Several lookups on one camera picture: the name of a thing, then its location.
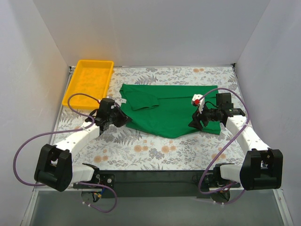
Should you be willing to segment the green t-shirt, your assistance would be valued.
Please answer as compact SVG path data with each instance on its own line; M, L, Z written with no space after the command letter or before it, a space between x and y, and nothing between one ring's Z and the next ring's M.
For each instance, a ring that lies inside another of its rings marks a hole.
M165 138L177 138L197 132L189 127L196 107L191 104L195 94L208 96L205 101L216 104L216 86L128 85L120 89L121 110L131 118L131 129Z

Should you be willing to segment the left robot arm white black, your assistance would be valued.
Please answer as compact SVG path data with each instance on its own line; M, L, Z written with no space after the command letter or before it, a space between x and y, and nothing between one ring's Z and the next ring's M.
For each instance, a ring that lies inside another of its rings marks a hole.
M46 144L41 148L34 179L59 192L78 182L96 188L100 183L97 174L99 168L89 163L74 165L74 157L91 141L100 137L110 125L119 128L130 121L131 118L113 99L102 99L99 108L87 115L81 130L72 132L54 145Z

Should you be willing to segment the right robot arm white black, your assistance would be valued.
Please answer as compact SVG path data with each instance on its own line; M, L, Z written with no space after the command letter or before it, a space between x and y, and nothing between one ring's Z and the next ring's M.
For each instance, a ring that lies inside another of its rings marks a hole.
M220 122L232 133L245 154L241 165L219 163L213 169L213 183L218 187L229 182L239 183L249 190L278 189L282 183L283 154L270 148L248 125L245 113L234 108L230 93L216 94L213 109L206 106L205 99L195 94L191 103L197 107L190 127L203 130L210 122Z

